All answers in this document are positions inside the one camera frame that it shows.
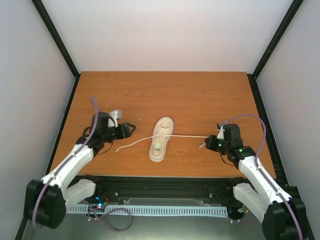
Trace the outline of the beige canvas sneaker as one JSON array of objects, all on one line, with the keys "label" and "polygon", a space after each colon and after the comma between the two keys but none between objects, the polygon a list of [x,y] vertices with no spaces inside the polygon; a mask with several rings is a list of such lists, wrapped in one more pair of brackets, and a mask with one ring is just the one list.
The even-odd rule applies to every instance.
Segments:
[{"label": "beige canvas sneaker", "polygon": [[167,144],[174,131],[174,122],[170,117],[162,117],[155,125],[149,149],[149,159],[161,162],[166,156]]}]

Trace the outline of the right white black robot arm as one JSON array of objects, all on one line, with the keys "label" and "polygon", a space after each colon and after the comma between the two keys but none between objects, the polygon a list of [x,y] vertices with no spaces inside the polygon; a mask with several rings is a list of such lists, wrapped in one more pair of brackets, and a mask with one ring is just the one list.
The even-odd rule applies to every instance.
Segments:
[{"label": "right white black robot arm", "polygon": [[218,124],[218,135],[205,139],[205,147],[233,163],[248,182],[233,186],[233,196],[261,223],[267,240],[305,240],[308,237],[306,206],[270,176],[258,155],[243,145],[236,124]]}]

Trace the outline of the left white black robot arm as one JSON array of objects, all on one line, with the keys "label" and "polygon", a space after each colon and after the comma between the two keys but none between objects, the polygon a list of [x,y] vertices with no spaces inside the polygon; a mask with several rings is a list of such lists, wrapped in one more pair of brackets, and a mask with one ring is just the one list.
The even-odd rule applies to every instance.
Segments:
[{"label": "left white black robot arm", "polygon": [[118,123],[121,111],[98,112],[76,141],[71,152],[51,172],[40,180],[31,180],[26,187],[23,215],[34,227],[57,228],[66,212],[79,202],[90,198],[99,201],[104,188],[92,180],[82,179],[70,185],[79,171],[104,148],[116,140],[131,137],[136,126]]}]

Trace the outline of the green lit circuit board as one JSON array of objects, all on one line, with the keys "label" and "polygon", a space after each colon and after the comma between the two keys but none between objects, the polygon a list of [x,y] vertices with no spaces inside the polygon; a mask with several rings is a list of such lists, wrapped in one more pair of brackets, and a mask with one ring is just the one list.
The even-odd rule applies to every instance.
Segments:
[{"label": "green lit circuit board", "polygon": [[107,206],[110,204],[109,196],[107,193],[103,195],[96,195],[93,197],[92,208],[95,211],[103,212],[106,210]]}]

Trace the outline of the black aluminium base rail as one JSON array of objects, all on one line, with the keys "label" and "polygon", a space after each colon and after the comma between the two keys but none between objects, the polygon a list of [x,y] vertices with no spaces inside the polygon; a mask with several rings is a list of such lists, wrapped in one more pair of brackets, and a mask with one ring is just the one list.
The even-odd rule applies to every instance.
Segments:
[{"label": "black aluminium base rail", "polygon": [[94,194],[89,197],[106,195],[110,202],[120,204],[130,198],[152,199],[196,199],[226,207],[239,206],[233,188],[237,184],[249,183],[243,177],[235,178],[183,178],[183,177],[125,177],[125,176],[76,176],[70,183],[90,180],[96,184]]}]

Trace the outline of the left black frame post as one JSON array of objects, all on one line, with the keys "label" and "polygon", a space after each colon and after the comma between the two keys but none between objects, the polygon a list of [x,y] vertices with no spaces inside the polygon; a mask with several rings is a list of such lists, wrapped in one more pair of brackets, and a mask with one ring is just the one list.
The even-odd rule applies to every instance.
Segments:
[{"label": "left black frame post", "polygon": [[31,0],[33,6],[35,7],[36,11],[38,12],[42,22],[44,23],[46,29],[48,30],[52,40],[54,41],[55,45],[57,46],[59,52],[61,53],[66,65],[68,66],[72,76],[77,81],[80,78],[80,73],[71,58],[54,22],[52,21],[44,3],[42,0]]}]

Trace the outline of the black frame post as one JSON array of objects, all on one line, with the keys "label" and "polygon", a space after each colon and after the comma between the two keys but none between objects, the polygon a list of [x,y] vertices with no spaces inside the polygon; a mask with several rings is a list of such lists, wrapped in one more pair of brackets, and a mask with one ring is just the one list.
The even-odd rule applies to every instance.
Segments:
[{"label": "black frame post", "polygon": [[282,18],[278,28],[276,29],[273,37],[271,38],[267,48],[265,49],[262,57],[260,58],[257,66],[255,67],[252,73],[252,76],[255,80],[258,79],[260,73],[262,72],[263,68],[267,64],[273,51],[276,49],[278,43],[282,39],[284,33],[286,32],[287,28],[289,27],[290,23],[292,22],[293,18],[295,17],[296,13],[298,12],[303,2],[304,0],[293,0],[292,3],[290,4],[288,10],[286,11],[284,17]]},{"label": "black frame post", "polygon": [[31,0],[33,6],[35,7],[36,11],[38,12],[42,22],[44,23],[46,29],[48,30],[52,40],[54,41],[55,45],[57,46],[59,52],[61,53],[66,65],[68,66],[72,76],[77,81],[80,78],[80,73],[71,58],[54,22],[52,21],[44,3],[42,0]]}]

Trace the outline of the right black frame post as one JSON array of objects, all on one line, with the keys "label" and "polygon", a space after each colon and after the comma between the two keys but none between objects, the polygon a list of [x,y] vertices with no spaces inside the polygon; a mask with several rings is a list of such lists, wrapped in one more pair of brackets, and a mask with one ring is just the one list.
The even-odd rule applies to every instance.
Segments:
[{"label": "right black frame post", "polygon": [[278,43],[282,39],[284,33],[286,32],[287,28],[289,27],[290,23],[292,22],[293,18],[295,17],[296,13],[298,12],[303,2],[304,0],[293,0],[292,3],[290,4],[288,10],[286,11],[284,17],[282,18],[278,28],[276,29],[273,37],[271,38],[267,48],[265,49],[262,57],[260,58],[257,66],[255,67],[252,73],[252,76],[255,80],[258,79],[260,73],[262,72],[263,68],[267,64],[273,51],[276,49]]}]

